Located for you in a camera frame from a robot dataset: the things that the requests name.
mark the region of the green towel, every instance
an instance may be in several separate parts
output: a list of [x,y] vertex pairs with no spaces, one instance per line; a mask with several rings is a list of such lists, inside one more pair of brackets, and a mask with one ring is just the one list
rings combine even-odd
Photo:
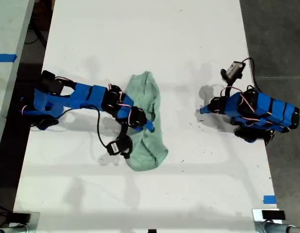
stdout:
[[146,118],[153,122],[155,131],[143,129],[136,132],[129,129],[128,135],[133,141],[133,151],[127,164],[134,171],[146,171],[158,167],[168,154],[162,141],[160,127],[160,95],[158,86],[151,72],[133,75],[126,88],[126,93],[134,100],[134,106],[142,108]]

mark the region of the blue tape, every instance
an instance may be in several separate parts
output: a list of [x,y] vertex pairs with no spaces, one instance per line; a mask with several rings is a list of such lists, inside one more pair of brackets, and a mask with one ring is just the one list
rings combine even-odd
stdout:
[[16,58],[16,54],[0,54],[0,62],[14,62]]
[[263,203],[264,204],[277,204],[276,196],[275,195],[265,195]]

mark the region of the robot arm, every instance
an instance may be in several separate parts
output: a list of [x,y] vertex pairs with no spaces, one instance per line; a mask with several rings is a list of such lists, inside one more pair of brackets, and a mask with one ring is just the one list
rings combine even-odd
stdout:
[[[64,86],[71,87],[74,92],[71,95],[62,96]],[[132,141],[127,136],[129,127],[137,131],[147,128],[154,131],[154,125],[146,119],[142,109],[133,106],[134,101],[118,86],[109,84],[109,88],[103,86],[89,86],[76,83],[64,77],[55,77],[54,74],[44,70],[37,87],[34,90],[32,100],[22,98],[20,111],[32,124],[40,130],[45,130],[51,125],[58,124],[58,119],[65,114],[64,107],[72,109],[96,109],[111,114],[121,124],[121,132],[116,140],[103,146],[110,155],[121,154],[129,158],[132,152]]]
[[300,110],[294,105],[273,99],[250,85],[247,91],[239,91],[230,96],[230,89],[234,88],[232,85],[235,80],[242,77],[244,67],[245,63],[234,62],[227,71],[221,71],[223,79],[228,83],[225,96],[221,92],[221,96],[214,97],[210,104],[200,109],[200,113],[228,115],[231,124],[239,126],[235,135],[248,142],[263,138],[267,144],[275,131],[286,133],[296,129]]

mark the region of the dark floor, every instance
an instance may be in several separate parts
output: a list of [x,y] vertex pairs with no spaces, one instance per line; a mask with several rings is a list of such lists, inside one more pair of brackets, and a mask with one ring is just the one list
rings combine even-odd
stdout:
[[[263,92],[300,109],[300,0],[240,0],[249,55]],[[300,226],[300,125],[266,147],[278,206]]]
[[[250,56],[263,92],[300,108],[300,0],[240,0]],[[28,32],[26,41],[35,39]],[[39,41],[25,45],[12,100],[28,88],[24,81],[41,73],[45,49]],[[11,104],[3,143],[0,145],[1,204],[12,209],[28,135],[16,124]],[[300,126],[287,134],[277,133],[267,146],[268,160],[278,206],[287,222],[300,226]]]

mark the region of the table surface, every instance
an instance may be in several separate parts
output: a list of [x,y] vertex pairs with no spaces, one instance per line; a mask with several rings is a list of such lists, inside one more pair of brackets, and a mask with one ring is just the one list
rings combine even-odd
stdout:
[[[97,112],[69,112],[31,130],[15,210],[40,212],[39,232],[255,232],[252,209],[276,208],[263,204],[274,194],[264,143],[196,112],[225,86],[220,69],[247,56],[238,0],[56,1],[44,69],[124,88],[153,72],[169,154],[134,172],[100,145]],[[103,113],[100,130],[109,142],[119,125]]]
[[0,0],[0,53],[16,54],[14,63],[0,62],[0,141],[34,0]]

